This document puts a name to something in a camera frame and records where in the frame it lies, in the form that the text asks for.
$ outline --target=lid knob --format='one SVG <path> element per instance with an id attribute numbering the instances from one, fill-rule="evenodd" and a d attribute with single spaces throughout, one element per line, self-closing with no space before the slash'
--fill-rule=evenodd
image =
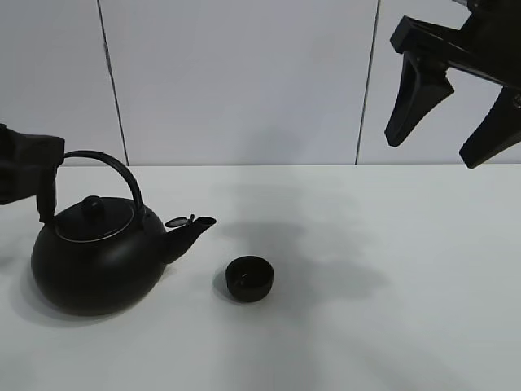
<path id="1" fill-rule="evenodd" d="M 103 200 L 97 195 L 89 195 L 81 202 L 81 211 L 86 219 L 94 220 L 105 214 Z"/>

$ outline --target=kettle body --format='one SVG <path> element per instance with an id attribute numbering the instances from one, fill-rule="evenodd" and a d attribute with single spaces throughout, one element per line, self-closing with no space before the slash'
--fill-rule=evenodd
<path id="1" fill-rule="evenodd" d="M 125 173 L 134 199 L 90 196 L 53 216 L 41 229 L 31 269 L 43 296 L 76 315 L 110 314 L 144 297 L 165 267 L 178 259 L 216 221 L 180 217 L 167 223 L 142 203 L 134 176 L 101 152 L 93 157 Z"/>

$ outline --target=kettle lid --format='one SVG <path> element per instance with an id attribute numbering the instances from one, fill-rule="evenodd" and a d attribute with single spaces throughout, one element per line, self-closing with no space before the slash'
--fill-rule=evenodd
<path id="1" fill-rule="evenodd" d="M 121 232 L 133 217 L 132 201 L 91 195 L 57 214 L 55 229 L 67 241 L 93 242 Z"/>

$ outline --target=panel seam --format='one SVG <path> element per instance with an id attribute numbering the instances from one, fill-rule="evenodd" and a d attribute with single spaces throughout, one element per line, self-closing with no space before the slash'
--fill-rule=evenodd
<path id="1" fill-rule="evenodd" d="M 360 158 L 360 150 L 361 150 L 361 137 L 362 132 L 364 129 L 364 122 L 366 119 L 366 109 L 367 109 L 367 100 L 369 97 L 369 86 L 370 86 L 370 80 L 371 80 L 371 72 L 373 70 L 373 61 L 374 61 L 374 48 L 376 46 L 376 34 L 378 32 L 378 23 L 379 23 L 379 17 L 380 17 L 380 6 L 381 6 L 382 0 L 377 0 L 376 2 L 376 13 L 374 14 L 374 27 L 373 27 L 373 39 L 371 42 L 371 49 L 369 54 L 369 64 L 367 67 L 367 80 L 366 80 L 366 90 L 364 91 L 364 102 L 362 104 L 362 110 L 361 110 L 361 118 L 360 118 L 360 129 L 358 130 L 358 140 L 357 140 L 357 154 L 355 157 L 355 165 L 359 164 L 359 158 Z"/>
<path id="2" fill-rule="evenodd" d="M 123 131 L 123 121 L 121 120 L 121 111 L 120 111 L 120 103 L 117 98 L 116 93 L 116 82 L 114 80 L 114 72 L 112 69 L 112 62 L 111 62 L 111 56 L 108 50 L 108 42 L 107 42 L 107 34 L 105 32 L 105 23 L 103 21 L 103 13 L 101 9 L 101 1 L 96 0 L 98 3 L 98 14 L 99 14 L 99 23 L 101 24 L 101 32 L 103 35 L 103 50 L 105 51 L 105 62 L 107 64 L 107 70 L 108 70 L 108 76 L 111 79 L 111 85 L 112 85 L 112 96 L 114 97 L 114 105 L 116 106 L 116 115 L 117 115 L 117 121 L 120 127 L 120 136 L 121 136 L 121 142 L 123 144 L 123 152 L 125 154 L 125 163 L 127 165 L 130 165 L 129 163 L 129 153 L 127 152 L 127 143 L 125 140 L 125 133 Z"/>

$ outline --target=kettle spout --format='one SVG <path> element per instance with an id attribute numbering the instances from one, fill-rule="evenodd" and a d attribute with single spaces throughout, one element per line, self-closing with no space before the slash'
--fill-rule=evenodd
<path id="1" fill-rule="evenodd" d="M 199 217 L 194 221 L 189 221 L 184 226 L 163 234 L 160 237 L 159 246 L 162 263 L 168 265 L 182 257 L 197 238 L 216 222 L 217 220 L 212 217 Z"/>

